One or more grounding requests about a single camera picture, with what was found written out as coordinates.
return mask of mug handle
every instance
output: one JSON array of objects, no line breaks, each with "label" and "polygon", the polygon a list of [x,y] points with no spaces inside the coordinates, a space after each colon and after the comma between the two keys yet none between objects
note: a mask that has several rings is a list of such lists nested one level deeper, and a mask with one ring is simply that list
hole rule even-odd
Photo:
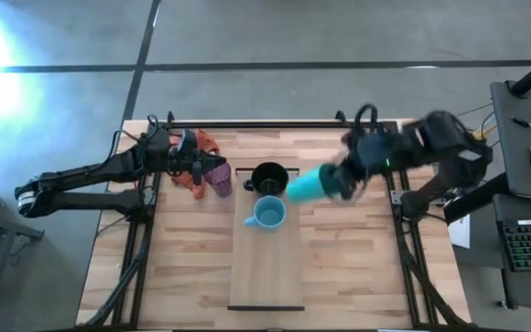
[{"label": "mug handle", "polygon": [[253,191],[254,184],[251,182],[251,180],[245,180],[245,182],[243,183],[243,188],[245,188],[245,190]]},{"label": "mug handle", "polygon": [[257,218],[255,216],[249,217],[243,222],[243,224],[247,227],[257,226]]}]

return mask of paper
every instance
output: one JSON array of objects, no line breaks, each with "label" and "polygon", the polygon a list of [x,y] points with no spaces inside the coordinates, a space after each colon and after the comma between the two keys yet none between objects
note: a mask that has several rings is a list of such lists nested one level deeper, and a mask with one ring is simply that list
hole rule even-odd
[{"label": "paper", "polygon": [[453,245],[470,249],[470,215],[465,215],[448,226]]}]

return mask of gray floor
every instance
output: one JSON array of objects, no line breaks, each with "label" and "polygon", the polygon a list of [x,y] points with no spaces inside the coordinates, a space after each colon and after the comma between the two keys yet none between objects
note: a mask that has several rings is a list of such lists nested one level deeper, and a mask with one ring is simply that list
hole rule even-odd
[{"label": "gray floor", "polygon": [[[0,65],[134,64],[150,4],[0,0]],[[164,1],[147,62],[503,59],[531,59],[531,0]],[[180,119],[329,118],[368,101],[386,118],[458,113],[490,102],[490,82],[528,70],[147,73],[134,117],[174,111]],[[131,79],[130,73],[0,75],[0,197],[10,218],[46,230],[43,243],[6,269],[0,331],[73,325],[100,213],[23,219],[13,211],[13,187],[43,171],[103,159]],[[463,120],[477,128],[489,112]],[[498,156],[489,176],[503,168]],[[463,265],[460,271],[475,323],[531,330],[530,309],[493,306],[502,298],[497,271]]]}]

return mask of wooden board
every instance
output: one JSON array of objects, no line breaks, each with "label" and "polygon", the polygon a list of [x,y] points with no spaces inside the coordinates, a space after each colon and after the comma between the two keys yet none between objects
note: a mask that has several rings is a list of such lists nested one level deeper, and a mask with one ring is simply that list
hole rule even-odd
[{"label": "wooden board", "polygon": [[[126,122],[124,128],[140,133],[146,130],[147,122]],[[339,139],[345,130],[207,132],[218,141],[233,169],[275,161],[285,167],[299,167],[304,173],[328,161],[341,149]],[[132,144],[132,140],[122,136],[119,151]],[[414,188],[430,178],[430,167],[410,172]],[[132,184],[111,184],[111,190],[117,191],[130,187]],[[196,201],[164,175],[158,204],[139,328],[410,327],[395,230],[382,177],[373,178],[365,195],[351,207],[339,207],[324,200],[300,207],[302,303],[306,311],[299,313],[227,310],[234,197],[219,198],[207,188],[205,198]],[[100,227],[118,218],[120,215],[115,212],[104,212]],[[125,223],[119,223],[95,242],[78,323],[87,321],[116,285],[127,229]],[[445,224],[426,218],[420,223],[420,230],[432,282],[452,308],[469,320]],[[416,293],[423,311],[420,287]],[[127,301],[124,317],[129,313]]]},{"label": "wooden board", "polygon": [[302,248],[299,208],[288,203],[286,221],[277,231],[248,228],[259,195],[243,189],[250,172],[237,173],[232,236],[230,305],[302,305]]}]

